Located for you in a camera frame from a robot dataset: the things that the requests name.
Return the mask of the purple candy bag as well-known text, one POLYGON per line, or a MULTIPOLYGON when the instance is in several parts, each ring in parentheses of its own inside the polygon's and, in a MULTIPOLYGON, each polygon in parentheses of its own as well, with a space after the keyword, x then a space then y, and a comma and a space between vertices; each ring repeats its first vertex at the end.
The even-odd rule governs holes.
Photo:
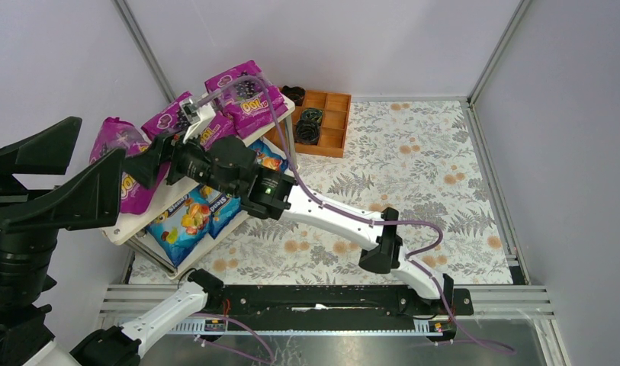
MULTIPOLYGON (((180 103, 192 96, 192 93, 185 91, 167 108, 141 126, 141 130, 149 140, 154 140, 161 133, 174 133, 188 129, 190 123, 180 110, 180 103)), ((218 139, 235 135, 237 135, 237 132, 231 119, 217 112, 214 119, 201 131, 198 139, 203 148, 209 150, 211 145, 218 139)))
POLYGON ((149 209, 156 189, 163 181, 169 169, 168 163, 161 164, 157 182, 152 188, 143 187, 132 175, 125 172, 130 166, 127 161, 150 146, 150 141, 132 123, 118 117, 107 117, 101 124, 95 138, 89 163, 95 164, 109 152, 122 149, 124 160, 118 161, 113 168, 113 175, 106 177, 100 190, 103 208, 113 213, 141 215, 149 209))
POLYGON ((253 60, 228 69, 204 82, 208 93, 221 90, 215 99, 222 114, 229 118, 238 136, 248 137, 288 111, 283 94, 273 85, 253 60))

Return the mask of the blue candy bag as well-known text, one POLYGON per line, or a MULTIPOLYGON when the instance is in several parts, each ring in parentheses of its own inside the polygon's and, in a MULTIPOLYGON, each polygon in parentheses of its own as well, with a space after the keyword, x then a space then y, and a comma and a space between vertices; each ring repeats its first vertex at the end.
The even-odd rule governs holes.
POLYGON ((202 197, 199 187, 189 191, 146 226, 146 231, 174 266, 186 259, 209 229, 209 203, 202 197))
POLYGON ((282 154, 276 153, 265 140, 256 140, 249 145, 249 148, 255 152, 256 162, 259 165, 277 172, 285 172, 288 169, 288 160, 282 154))
POLYGON ((221 193, 208 186, 203 186, 200 192, 209 203, 209 234, 216 239, 225 226, 241 211, 241 200, 239 197, 221 193))

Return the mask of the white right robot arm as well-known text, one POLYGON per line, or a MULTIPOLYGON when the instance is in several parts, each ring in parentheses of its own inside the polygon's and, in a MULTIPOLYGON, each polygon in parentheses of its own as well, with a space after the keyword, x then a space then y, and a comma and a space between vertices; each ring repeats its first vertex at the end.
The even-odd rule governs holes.
POLYGON ((239 198, 251 217, 293 220, 355 242, 361 248, 359 265, 366 271, 391 274, 419 297, 443 300, 450 276, 415 259, 397 232, 402 225, 395 210, 358 210, 310 190, 295 175, 260 165, 257 154, 236 136, 225 136, 204 149, 180 133, 158 136, 143 152, 127 158, 124 171, 145 188, 159 182, 168 164, 167 185, 190 178, 199 185, 239 198))

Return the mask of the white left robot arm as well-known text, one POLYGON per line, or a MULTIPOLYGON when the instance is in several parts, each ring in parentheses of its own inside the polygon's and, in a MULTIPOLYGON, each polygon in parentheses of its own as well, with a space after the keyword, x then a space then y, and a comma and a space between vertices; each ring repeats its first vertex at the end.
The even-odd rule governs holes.
POLYGON ((106 152, 63 185, 29 190, 19 174, 62 175, 81 130, 78 117, 0 148, 0 365, 137 365, 186 317, 202 310, 207 291, 187 282, 127 325, 95 329, 103 287, 86 284, 76 302, 51 305, 50 263, 61 232, 112 226, 120 214, 126 153, 106 152))

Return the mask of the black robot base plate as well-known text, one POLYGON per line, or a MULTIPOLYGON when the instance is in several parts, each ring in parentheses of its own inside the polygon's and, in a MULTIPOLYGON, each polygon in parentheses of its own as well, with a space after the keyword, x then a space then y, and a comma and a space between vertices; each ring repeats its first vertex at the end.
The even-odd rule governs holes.
POLYGON ((247 326, 261 319, 285 325, 293 319, 450 319, 441 300, 424 300, 406 285, 227 285, 198 313, 228 316, 247 326))

